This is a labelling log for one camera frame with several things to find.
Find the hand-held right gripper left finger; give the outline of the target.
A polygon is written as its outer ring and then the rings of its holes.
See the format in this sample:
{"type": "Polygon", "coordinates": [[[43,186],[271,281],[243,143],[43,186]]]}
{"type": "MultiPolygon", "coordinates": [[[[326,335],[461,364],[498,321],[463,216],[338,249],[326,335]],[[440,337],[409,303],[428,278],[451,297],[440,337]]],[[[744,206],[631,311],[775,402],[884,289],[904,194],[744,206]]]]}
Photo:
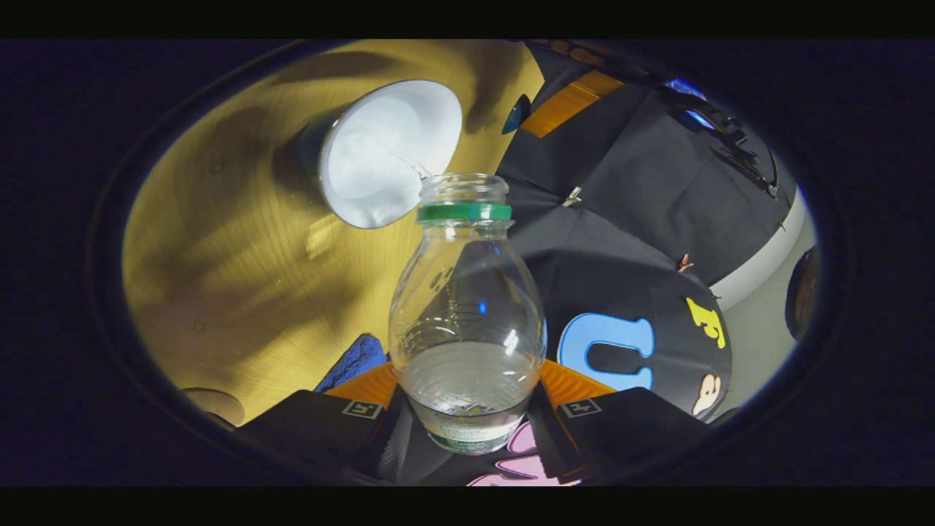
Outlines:
{"type": "Polygon", "coordinates": [[[391,485],[406,460],[412,416],[393,366],[327,390],[298,390],[238,427],[278,465],[328,485],[391,485]]]}

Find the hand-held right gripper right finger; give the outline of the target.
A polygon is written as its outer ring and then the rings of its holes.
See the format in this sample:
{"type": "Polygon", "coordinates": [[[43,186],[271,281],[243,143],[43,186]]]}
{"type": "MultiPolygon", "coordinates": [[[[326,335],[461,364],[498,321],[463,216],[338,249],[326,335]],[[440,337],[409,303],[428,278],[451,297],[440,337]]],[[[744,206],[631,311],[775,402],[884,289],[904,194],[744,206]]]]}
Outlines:
{"type": "Polygon", "coordinates": [[[644,387],[615,392],[546,360],[527,407],[545,473],[560,482],[645,479],[687,456],[710,433],[644,387]]]}

